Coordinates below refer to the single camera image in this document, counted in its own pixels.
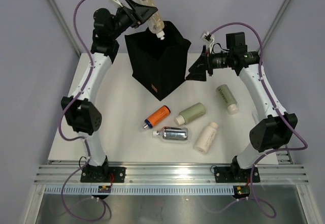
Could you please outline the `green Murrayle bottle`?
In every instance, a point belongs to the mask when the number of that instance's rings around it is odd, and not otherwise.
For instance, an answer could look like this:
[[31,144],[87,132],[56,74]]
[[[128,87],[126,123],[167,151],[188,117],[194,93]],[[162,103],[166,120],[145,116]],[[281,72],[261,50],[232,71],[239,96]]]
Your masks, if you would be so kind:
[[229,114],[233,115],[239,112],[239,107],[237,100],[233,96],[232,92],[230,91],[229,87],[226,84],[222,84],[216,88],[217,94],[222,99],[225,108],[229,112]]

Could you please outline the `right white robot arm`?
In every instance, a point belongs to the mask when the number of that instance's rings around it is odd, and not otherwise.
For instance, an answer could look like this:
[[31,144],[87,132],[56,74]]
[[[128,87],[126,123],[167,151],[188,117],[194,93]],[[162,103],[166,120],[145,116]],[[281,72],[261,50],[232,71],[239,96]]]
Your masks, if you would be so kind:
[[214,69],[231,68],[242,80],[254,102],[257,123],[249,132],[250,143],[236,155],[230,166],[215,167],[216,182],[258,182],[255,161],[272,150],[286,145],[292,129],[298,123],[295,114],[287,113],[278,102],[266,78],[264,68],[260,66],[260,56],[256,51],[248,51],[243,32],[226,35],[226,49],[213,53],[214,36],[209,32],[202,34],[207,45],[199,58],[189,68],[187,80],[206,81]]

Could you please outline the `silver metallic bottle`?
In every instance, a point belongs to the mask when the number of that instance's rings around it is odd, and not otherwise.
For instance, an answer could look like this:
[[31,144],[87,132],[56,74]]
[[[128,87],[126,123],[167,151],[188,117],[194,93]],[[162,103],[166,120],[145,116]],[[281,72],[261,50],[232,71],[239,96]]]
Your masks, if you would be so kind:
[[152,136],[166,142],[185,143],[188,140],[189,132],[186,127],[165,126],[160,130],[153,130]]

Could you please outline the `green bottle white cap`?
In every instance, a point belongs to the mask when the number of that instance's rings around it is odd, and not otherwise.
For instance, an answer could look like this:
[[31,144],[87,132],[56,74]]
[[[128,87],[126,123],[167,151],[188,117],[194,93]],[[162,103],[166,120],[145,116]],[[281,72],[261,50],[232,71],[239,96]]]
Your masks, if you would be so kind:
[[174,121],[177,125],[189,124],[206,114],[206,108],[202,103],[196,103],[181,111]]

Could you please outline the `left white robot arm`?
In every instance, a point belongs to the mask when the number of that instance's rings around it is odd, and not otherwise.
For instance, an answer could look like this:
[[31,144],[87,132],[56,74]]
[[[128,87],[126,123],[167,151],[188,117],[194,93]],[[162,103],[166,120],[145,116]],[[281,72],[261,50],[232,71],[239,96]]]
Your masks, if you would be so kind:
[[102,80],[118,53],[117,38],[129,27],[137,28],[149,20],[157,11],[156,6],[146,6],[133,0],[125,0],[127,6],[118,0],[117,11],[100,8],[93,14],[94,29],[92,46],[86,51],[88,67],[75,91],[61,99],[62,119],[77,134],[72,141],[83,140],[86,146],[86,163],[80,166],[81,182],[113,182],[117,177],[122,182],[123,173],[116,167],[110,168],[104,153],[99,129],[102,115],[94,105]]

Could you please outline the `orange bottle silver pump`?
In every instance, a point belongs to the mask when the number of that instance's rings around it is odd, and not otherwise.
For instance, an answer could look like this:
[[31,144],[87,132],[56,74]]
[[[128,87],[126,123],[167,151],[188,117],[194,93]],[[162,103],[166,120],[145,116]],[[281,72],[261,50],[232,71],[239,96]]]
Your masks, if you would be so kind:
[[144,120],[144,124],[142,125],[143,130],[152,129],[157,126],[161,121],[163,121],[167,116],[171,114],[171,110],[166,105],[163,105],[158,110],[156,110],[153,114],[147,117]]

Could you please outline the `cream white bottle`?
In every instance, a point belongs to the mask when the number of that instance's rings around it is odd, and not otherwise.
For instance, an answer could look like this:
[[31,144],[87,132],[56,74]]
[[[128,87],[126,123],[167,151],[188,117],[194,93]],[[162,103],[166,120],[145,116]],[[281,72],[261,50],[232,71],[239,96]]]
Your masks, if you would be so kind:
[[217,135],[218,128],[219,125],[215,122],[210,122],[207,126],[205,126],[193,145],[193,149],[203,155],[206,155]]

